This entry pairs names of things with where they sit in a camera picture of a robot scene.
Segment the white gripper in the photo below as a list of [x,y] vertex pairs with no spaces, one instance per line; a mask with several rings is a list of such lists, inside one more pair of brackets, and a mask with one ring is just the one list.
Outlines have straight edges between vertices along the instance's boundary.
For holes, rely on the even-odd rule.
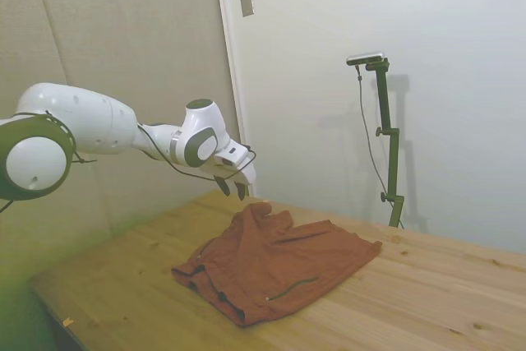
[[247,185],[252,185],[256,181],[256,170],[253,158],[245,158],[240,164],[227,165],[210,159],[207,162],[207,172],[215,176],[215,181],[225,196],[230,195],[227,181],[234,182],[240,201],[247,196]]

